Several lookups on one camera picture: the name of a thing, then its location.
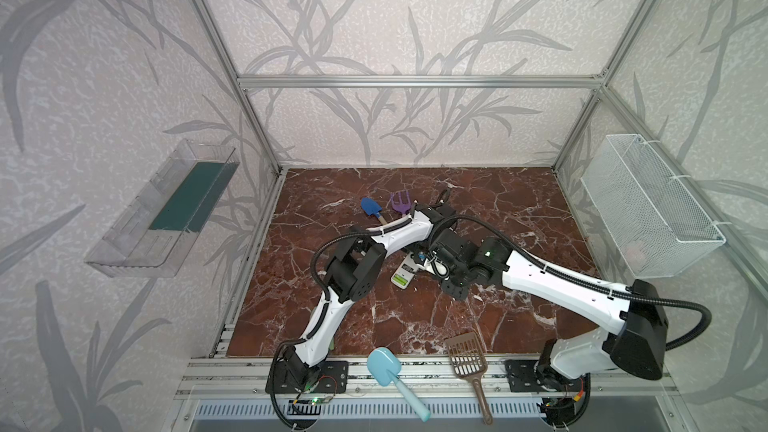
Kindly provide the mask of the white remote control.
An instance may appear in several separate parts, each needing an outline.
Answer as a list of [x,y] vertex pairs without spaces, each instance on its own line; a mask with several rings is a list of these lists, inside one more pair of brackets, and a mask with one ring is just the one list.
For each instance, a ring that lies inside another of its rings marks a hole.
[[414,261],[413,256],[409,254],[393,273],[391,283],[399,289],[405,290],[419,271],[419,265]]

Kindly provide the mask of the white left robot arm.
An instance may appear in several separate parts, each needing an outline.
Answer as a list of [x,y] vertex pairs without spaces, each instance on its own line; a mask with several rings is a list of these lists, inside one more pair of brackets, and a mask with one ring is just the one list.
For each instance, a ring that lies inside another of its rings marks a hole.
[[318,369],[348,310],[371,292],[385,260],[397,252],[405,252],[417,271],[447,281],[450,268],[437,256],[437,237],[455,223],[455,210],[444,202],[415,205],[397,220],[352,227],[323,244],[309,265],[312,280],[321,288],[318,306],[299,338],[277,346],[272,366],[285,366],[297,381]]

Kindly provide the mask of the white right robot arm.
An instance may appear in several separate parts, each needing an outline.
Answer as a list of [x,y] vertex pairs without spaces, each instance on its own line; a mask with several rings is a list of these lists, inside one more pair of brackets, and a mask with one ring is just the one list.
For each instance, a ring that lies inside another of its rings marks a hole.
[[477,225],[492,235],[475,245],[452,230],[460,219],[454,215],[436,222],[427,239],[436,253],[447,252],[451,278],[529,293],[596,324],[595,331],[554,341],[542,352],[540,365],[562,377],[618,368],[658,380],[666,352],[698,338],[712,322],[702,304],[661,298],[640,279],[626,285],[571,271],[527,252],[482,220]]

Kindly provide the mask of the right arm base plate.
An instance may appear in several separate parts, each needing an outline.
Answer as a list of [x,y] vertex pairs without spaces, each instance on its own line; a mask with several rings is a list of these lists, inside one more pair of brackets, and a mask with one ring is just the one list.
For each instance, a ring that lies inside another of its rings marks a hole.
[[566,379],[556,374],[539,372],[537,359],[507,359],[503,362],[511,392],[576,394],[581,390],[579,379]]

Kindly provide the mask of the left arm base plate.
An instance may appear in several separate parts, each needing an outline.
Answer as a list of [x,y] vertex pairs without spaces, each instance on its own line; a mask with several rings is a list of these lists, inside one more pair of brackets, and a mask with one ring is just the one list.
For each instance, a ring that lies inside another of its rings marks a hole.
[[306,367],[279,360],[268,375],[267,393],[344,393],[347,388],[349,363],[347,361],[323,361]]

